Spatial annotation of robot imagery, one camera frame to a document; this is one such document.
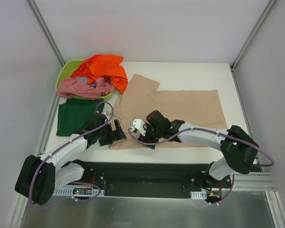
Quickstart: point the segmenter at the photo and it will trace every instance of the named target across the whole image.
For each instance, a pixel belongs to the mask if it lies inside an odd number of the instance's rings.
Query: pink cloth
[[[96,88],[84,82],[77,82],[74,78],[65,78],[57,87],[57,95],[64,98],[72,98],[74,95],[77,95],[95,100],[101,96],[108,95],[114,90],[114,85],[110,83],[109,78],[104,79],[101,77],[95,83]]]

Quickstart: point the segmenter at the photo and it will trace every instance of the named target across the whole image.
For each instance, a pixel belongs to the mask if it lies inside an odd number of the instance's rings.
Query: beige cloth
[[[138,149],[138,144],[128,134],[128,128],[134,119],[145,121],[147,115],[158,110],[170,121],[178,119],[197,126],[227,128],[224,113],[217,90],[211,91],[156,91],[159,82],[141,75],[134,75],[123,95],[119,96],[114,107],[114,119],[127,136],[127,140],[113,143],[110,149]],[[180,148],[200,146],[195,143],[166,142],[156,148]]]

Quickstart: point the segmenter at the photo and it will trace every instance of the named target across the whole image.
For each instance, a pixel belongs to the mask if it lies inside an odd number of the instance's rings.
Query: orange cloth
[[[122,56],[114,55],[96,55],[86,59],[78,67],[71,78],[87,77],[87,82],[92,84],[100,77],[109,77],[114,87],[121,93],[124,93],[128,78],[125,70],[119,64],[123,61]]]

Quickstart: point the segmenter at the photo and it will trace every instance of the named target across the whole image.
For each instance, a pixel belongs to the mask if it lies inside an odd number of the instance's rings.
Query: table surface
[[[123,62],[121,65],[129,80],[134,74],[140,74],[160,82],[158,91],[217,89],[228,128],[238,125],[247,132],[229,64]],[[114,105],[118,96],[119,92],[114,91],[109,102]],[[60,98],[59,103],[64,102],[65,99]],[[107,104],[104,110],[110,110]],[[56,136],[57,113],[46,152],[68,140],[68,137]],[[108,146],[100,147],[96,143],[74,159],[87,162],[210,163],[222,156],[221,152],[210,147],[109,150]]]

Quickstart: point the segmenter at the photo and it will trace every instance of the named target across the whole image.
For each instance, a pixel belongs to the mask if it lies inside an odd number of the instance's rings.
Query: gray floor
[[[53,203],[60,197],[52,197]],[[272,228],[263,192],[234,191],[219,206],[203,200],[96,198],[65,201],[45,210],[27,206],[22,228]]]

